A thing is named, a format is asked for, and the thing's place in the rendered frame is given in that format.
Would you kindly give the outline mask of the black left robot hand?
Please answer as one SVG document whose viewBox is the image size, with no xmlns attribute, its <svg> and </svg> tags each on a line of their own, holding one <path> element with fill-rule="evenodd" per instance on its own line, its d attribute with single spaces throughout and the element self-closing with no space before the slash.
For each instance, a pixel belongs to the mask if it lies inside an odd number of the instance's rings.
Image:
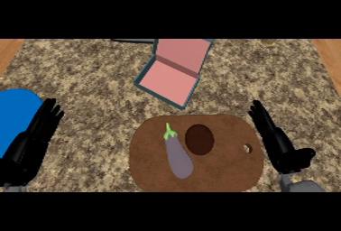
<svg viewBox="0 0 341 231">
<path fill-rule="evenodd" d="M 33 179 L 61 117 L 55 99 L 47 98 L 26 130 L 17 134 L 0 158 L 0 187 L 24 186 Z"/>
</svg>

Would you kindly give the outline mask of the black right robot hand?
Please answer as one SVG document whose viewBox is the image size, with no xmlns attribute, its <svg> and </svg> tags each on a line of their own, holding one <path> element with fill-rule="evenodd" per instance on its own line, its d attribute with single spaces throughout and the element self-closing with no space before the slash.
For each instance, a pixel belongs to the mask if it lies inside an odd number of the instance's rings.
<svg viewBox="0 0 341 231">
<path fill-rule="evenodd" d="M 290 139 L 283 130 L 275 127 L 268 112 L 258 100 L 252 101 L 247 112 L 262 144 L 270 163 L 280 174 L 299 172 L 309 166 L 309 161 L 315 155 L 311 148 L 295 149 Z"/>
</svg>

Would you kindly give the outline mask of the brown wooden cutting board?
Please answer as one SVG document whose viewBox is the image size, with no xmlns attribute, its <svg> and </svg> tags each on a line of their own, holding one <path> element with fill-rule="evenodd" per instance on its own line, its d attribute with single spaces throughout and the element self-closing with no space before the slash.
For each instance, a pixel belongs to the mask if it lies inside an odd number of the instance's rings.
<svg viewBox="0 0 341 231">
<path fill-rule="evenodd" d="M 205 125 L 213 138 L 210 151 L 190 155 L 193 172 L 178 179 L 168 164 L 163 133 L 178 140 L 191 125 Z M 163 115 L 147 119 L 129 141 L 129 175 L 144 191 L 244 191 L 258 182 L 264 154 L 255 131 L 233 115 Z"/>
</svg>

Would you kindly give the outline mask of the pink box with teal rim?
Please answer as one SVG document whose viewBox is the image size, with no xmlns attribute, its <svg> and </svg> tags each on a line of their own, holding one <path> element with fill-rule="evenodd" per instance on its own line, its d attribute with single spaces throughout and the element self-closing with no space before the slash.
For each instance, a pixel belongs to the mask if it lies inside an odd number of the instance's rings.
<svg viewBox="0 0 341 231">
<path fill-rule="evenodd" d="M 134 86 L 184 110 L 199 82 L 212 39 L 154 39 L 151 57 L 132 80 Z"/>
</svg>

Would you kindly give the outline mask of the blue round plate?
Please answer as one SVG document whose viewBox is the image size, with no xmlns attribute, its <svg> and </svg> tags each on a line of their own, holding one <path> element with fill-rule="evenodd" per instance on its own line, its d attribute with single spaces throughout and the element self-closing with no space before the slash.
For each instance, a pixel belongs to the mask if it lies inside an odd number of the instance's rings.
<svg viewBox="0 0 341 231">
<path fill-rule="evenodd" d="M 16 135 L 26 130 L 42 100 L 27 89 L 0 90 L 0 158 Z"/>
</svg>

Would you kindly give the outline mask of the purple eggplant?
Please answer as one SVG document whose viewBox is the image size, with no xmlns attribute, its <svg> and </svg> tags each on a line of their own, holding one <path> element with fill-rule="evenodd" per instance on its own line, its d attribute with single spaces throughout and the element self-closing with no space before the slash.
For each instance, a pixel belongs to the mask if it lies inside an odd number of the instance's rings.
<svg viewBox="0 0 341 231">
<path fill-rule="evenodd" d="M 193 163 L 169 124 L 165 124 L 163 140 L 171 172 L 178 179 L 184 179 L 193 172 Z"/>
</svg>

